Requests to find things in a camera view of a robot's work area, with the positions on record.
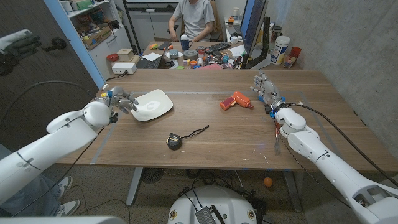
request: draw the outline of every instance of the white dish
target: white dish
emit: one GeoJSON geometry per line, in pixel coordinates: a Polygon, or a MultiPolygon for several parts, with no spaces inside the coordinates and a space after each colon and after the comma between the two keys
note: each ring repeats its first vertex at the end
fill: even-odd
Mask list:
{"type": "Polygon", "coordinates": [[[162,116],[173,107],[173,102],[162,90],[154,90],[136,98],[137,111],[131,110],[138,121],[149,121],[162,116]]]}

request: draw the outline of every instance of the jeans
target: jeans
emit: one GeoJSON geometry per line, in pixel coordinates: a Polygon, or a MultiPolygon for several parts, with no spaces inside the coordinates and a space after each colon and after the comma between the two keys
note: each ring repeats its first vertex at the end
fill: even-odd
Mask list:
{"type": "MultiPolygon", "coordinates": [[[[0,159],[10,155],[12,152],[0,144],[0,159]]],[[[33,202],[40,197],[44,192],[48,191],[54,185],[54,181],[46,178],[44,175],[39,175],[32,182],[27,184],[24,188],[18,191],[14,196],[9,198],[0,208],[15,215],[26,205],[33,202]]],[[[61,194],[59,187],[55,186],[49,193],[38,199],[35,203],[27,207],[18,216],[54,216],[60,202],[57,198],[61,194]]]]}

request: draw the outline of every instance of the orange ball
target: orange ball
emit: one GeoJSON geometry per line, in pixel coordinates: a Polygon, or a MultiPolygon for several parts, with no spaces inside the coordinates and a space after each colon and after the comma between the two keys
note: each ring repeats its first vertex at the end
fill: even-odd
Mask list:
{"type": "Polygon", "coordinates": [[[264,185],[267,187],[272,186],[272,179],[269,177],[264,178],[264,185]]]}

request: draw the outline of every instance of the man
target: man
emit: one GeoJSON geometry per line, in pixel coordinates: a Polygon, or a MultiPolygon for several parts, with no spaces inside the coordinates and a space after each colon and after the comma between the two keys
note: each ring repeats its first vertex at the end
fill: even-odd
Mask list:
{"type": "Polygon", "coordinates": [[[181,16],[185,23],[185,34],[192,42],[210,41],[215,19],[209,0],[182,0],[178,4],[169,20],[172,41],[178,41],[174,24],[181,16]]]}
{"type": "MultiPolygon", "coordinates": [[[[0,144],[0,160],[10,155],[12,152],[0,144]]],[[[0,209],[5,210],[11,215],[25,208],[18,216],[57,216],[64,217],[72,215],[79,207],[80,201],[74,200],[61,205],[60,201],[65,193],[72,186],[72,177],[66,177],[59,182],[49,193],[38,199],[31,206],[25,208],[33,200],[40,197],[54,185],[54,181],[39,175],[32,182],[18,191],[14,196],[0,205],[0,209]]]]}

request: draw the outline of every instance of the computer monitor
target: computer monitor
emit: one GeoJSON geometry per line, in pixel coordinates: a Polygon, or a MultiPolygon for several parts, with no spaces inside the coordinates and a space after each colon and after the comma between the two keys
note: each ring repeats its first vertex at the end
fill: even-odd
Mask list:
{"type": "Polygon", "coordinates": [[[260,33],[262,22],[266,14],[268,1],[266,0],[247,0],[244,7],[243,19],[241,23],[241,34],[243,45],[249,57],[253,53],[257,37],[260,33]]]}

